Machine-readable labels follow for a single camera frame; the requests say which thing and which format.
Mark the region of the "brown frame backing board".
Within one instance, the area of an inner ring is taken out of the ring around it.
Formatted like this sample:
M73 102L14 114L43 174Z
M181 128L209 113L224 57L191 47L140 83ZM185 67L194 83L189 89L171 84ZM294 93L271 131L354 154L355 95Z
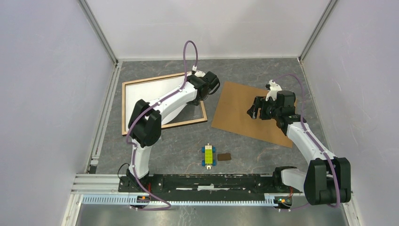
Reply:
M291 148L293 142L277 127L276 121L252 119L247 110L256 96L266 96L265 89L226 81L215 110L211 127L234 134Z

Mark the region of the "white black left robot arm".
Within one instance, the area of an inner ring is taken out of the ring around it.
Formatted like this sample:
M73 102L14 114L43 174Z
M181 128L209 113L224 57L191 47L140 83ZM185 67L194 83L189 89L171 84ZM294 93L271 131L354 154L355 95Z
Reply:
M161 127L173 120L186 105L199 105L220 87L212 72L191 71L177 80L156 83L145 91L133 108L127 143L132 145L131 163L127 176L137 192L148 186L149 158L152 146L161 136Z

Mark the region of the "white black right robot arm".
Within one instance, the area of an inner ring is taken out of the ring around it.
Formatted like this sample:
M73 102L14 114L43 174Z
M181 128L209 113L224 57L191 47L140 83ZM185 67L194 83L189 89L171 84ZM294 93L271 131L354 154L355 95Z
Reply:
M295 93L277 91L256 96L247 114L252 119L275 120L308 163L306 172L296 167L276 167L272 187L284 192L292 187L303 192L310 205L338 206L351 200L351 164L336 157L315 137L304 117L296 113Z

